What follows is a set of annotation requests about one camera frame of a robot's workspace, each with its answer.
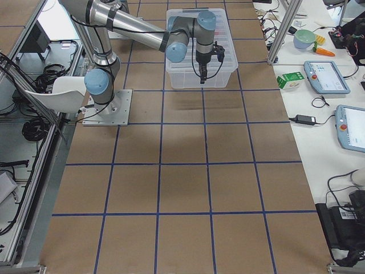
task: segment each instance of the green bowl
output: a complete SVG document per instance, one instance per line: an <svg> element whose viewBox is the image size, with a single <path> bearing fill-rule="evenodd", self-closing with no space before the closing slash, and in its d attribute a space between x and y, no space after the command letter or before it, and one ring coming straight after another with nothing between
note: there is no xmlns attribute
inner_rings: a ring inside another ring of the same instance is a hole
<svg viewBox="0 0 365 274"><path fill-rule="evenodd" d="M315 34L309 30L298 30L294 34L294 46L299 49L309 47L315 41Z"/></svg>

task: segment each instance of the clear storage container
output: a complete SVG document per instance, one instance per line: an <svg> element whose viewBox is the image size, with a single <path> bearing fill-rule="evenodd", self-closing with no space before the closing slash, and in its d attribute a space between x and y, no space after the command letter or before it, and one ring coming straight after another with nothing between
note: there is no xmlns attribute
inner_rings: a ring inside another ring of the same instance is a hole
<svg viewBox="0 0 365 274"><path fill-rule="evenodd" d="M167 21L171 16L198 17L198 13L206 9L188 9L188 10L168 10ZM196 88L196 87L225 87L229 77L238 67L236 52L234 51L232 36L229 31L228 20L224 9L208 9L217 17L217 26L214 35L214 41L225 49L225 58L219 73L212 79L208 79L204 84L200 84L200 78L194 73L192 67L192 42L188 45L188 52L185 59L180 63L172 63L166 59L166 71L170 76L171 86L173 88ZM194 67L199 74L199 65L195 61L196 41L194 40L193 60ZM212 60L207 65L208 77L215 74L220 66L217 56L212 56Z"/></svg>

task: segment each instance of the green and white carton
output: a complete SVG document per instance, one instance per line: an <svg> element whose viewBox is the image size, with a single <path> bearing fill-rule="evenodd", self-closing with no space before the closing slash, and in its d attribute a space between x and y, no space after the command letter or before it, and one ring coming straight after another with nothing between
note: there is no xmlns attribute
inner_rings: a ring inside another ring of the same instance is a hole
<svg viewBox="0 0 365 274"><path fill-rule="evenodd" d="M279 88L293 88L298 87L304 81L304 76L300 72L286 73L277 78Z"/></svg>

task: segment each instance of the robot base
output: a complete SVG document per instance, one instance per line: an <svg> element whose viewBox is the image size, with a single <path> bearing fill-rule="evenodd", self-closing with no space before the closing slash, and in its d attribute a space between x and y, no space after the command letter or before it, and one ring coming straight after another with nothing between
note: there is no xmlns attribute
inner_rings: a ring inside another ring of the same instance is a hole
<svg viewBox="0 0 365 274"><path fill-rule="evenodd" d="M131 108L132 90L118 90L115 92L116 98L120 101L121 106L117 113L111 115L100 116L96 114L89 119L83 120L84 126L127 126L129 118L129 110ZM93 104L94 100L90 97L88 104ZM95 108L87 108L84 113L85 117L89 117L96 113Z"/></svg>

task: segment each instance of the blue joint cap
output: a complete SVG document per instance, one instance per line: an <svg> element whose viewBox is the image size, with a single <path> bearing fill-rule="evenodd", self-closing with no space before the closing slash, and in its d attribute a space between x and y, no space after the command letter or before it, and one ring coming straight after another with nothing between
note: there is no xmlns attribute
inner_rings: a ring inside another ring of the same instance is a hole
<svg viewBox="0 0 365 274"><path fill-rule="evenodd" d="M99 68L89 71L84 78L86 89L92 95L100 95L109 86L109 75Z"/></svg>
<svg viewBox="0 0 365 274"><path fill-rule="evenodd" d="M210 11L201 11L198 14L198 23L199 25L206 30L215 30L216 29L216 21L217 18L214 13Z"/></svg>
<svg viewBox="0 0 365 274"><path fill-rule="evenodd" d="M180 63L184 60L188 47L184 43L173 43L166 49L166 57L173 63Z"/></svg>
<svg viewBox="0 0 365 274"><path fill-rule="evenodd" d="M175 19L177 16L171 16L167 21L167 30L172 30L173 23L175 22Z"/></svg>

